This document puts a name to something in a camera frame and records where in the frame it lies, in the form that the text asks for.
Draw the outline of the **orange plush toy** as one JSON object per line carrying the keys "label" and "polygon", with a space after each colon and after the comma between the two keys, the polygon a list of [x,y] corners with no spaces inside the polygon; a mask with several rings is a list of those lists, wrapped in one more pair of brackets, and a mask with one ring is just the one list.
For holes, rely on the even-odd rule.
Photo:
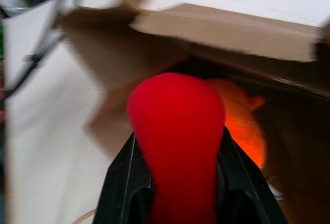
{"label": "orange plush toy", "polygon": [[254,111],[265,103],[260,95],[249,95],[242,87],[224,78],[206,81],[221,95],[225,111],[225,126],[233,140],[262,169],[266,158],[266,141]]}

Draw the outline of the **red plush toy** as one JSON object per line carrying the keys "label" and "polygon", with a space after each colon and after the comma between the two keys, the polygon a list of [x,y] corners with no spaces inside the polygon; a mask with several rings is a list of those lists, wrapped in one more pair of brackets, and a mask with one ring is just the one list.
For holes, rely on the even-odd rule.
{"label": "red plush toy", "polygon": [[155,184],[153,224],[218,224],[217,154],[225,111],[204,80],[164,73],[140,83],[127,112]]}

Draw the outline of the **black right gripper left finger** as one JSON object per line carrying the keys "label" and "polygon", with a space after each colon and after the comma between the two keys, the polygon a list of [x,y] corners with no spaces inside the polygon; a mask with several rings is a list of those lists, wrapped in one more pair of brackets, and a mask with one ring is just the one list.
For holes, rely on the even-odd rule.
{"label": "black right gripper left finger", "polygon": [[92,224],[148,224],[154,182],[134,134],[107,170]]}

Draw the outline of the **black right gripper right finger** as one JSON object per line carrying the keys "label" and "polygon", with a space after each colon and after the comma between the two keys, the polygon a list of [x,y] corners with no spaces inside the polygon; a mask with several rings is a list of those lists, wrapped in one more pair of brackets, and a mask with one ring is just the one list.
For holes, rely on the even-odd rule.
{"label": "black right gripper right finger", "polygon": [[288,224],[261,170],[224,129],[217,155],[219,224]]}

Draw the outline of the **brown cardboard box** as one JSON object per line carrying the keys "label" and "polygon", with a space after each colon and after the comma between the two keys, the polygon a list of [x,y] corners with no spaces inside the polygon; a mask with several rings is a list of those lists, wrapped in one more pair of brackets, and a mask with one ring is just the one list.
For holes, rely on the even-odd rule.
{"label": "brown cardboard box", "polygon": [[82,64],[106,89],[88,126],[98,145],[118,154],[131,134],[127,97],[147,77],[167,70],[228,77],[267,99],[256,113],[268,143],[265,172],[279,177],[289,224],[330,224],[330,24],[192,4],[148,11],[142,2],[79,7],[61,20]]}

